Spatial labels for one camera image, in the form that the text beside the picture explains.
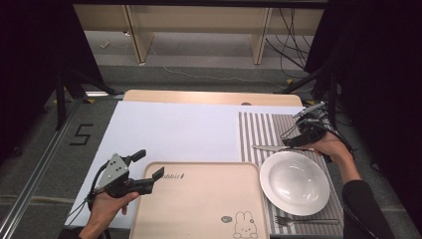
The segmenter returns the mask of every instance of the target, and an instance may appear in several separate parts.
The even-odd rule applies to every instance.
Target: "cartoon print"
[[[258,238],[257,226],[255,225],[252,213],[238,212],[236,213],[236,225],[234,238]]]

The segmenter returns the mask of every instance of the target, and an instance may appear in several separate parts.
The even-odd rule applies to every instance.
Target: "plate rim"
[[[290,155],[294,155],[294,156],[298,156],[299,158],[302,159],[306,159],[308,160],[307,163],[312,164],[313,166],[316,166],[317,170],[319,171],[322,175],[323,175],[323,183],[325,184],[323,187],[326,188],[326,192],[327,194],[324,194],[323,196],[323,203],[321,203],[320,206],[316,207],[316,206],[291,206],[288,207],[286,206],[287,203],[285,203],[283,200],[281,200],[271,189],[270,186],[270,180],[269,180],[269,173],[272,169],[272,167],[274,167],[274,165],[278,162],[283,160],[283,158],[277,158],[278,156],[275,155],[281,155],[281,154],[290,154]],[[267,196],[267,198],[279,209],[281,209],[282,211],[285,211],[287,213],[293,214],[293,215],[298,215],[298,216],[309,216],[312,214],[315,214],[319,211],[321,211],[323,208],[325,208],[325,206],[327,205],[328,201],[329,201],[329,195],[330,195],[330,188],[329,188],[329,182],[328,182],[328,178],[327,175],[323,172],[323,170],[319,167],[319,165],[314,162],[312,159],[310,159],[309,157],[301,154],[301,153],[297,153],[297,152],[291,152],[291,151],[282,151],[282,152],[276,152],[270,156],[268,156],[265,160],[264,163],[261,165],[260,168],[260,184],[261,184],[261,188],[263,189],[264,194]]]

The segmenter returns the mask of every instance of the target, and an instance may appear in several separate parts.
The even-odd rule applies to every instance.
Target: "gray striped cloth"
[[[274,152],[263,151],[252,148],[252,145],[283,145],[280,135],[295,125],[296,119],[287,115],[273,114],[252,114],[239,113],[239,158],[242,161],[253,162],[259,167],[264,160]],[[295,128],[289,137],[298,135]],[[321,156],[310,151],[297,151],[314,160],[316,164],[325,172],[330,188],[330,196],[325,208],[311,216],[296,216],[277,208],[266,198],[266,208],[268,211],[268,225],[271,237],[319,237],[319,238],[342,238],[343,211],[335,193],[325,161]],[[332,219],[339,220],[339,225],[321,224],[295,224],[292,227],[282,227],[275,222],[275,216],[288,216],[293,219]]]

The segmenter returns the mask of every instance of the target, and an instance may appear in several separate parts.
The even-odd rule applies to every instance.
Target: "knife blade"
[[[303,149],[298,147],[289,147],[289,146],[275,146],[275,145],[252,145],[253,148],[265,151],[281,151],[286,149],[296,149],[302,151],[313,151],[313,149]]]

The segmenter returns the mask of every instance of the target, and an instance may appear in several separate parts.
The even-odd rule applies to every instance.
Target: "round plate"
[[[269,156],[261,166],[260,181],[268,199],[290,214],[312,215],[329,199],[325,173],[310,158],[296,152]]]

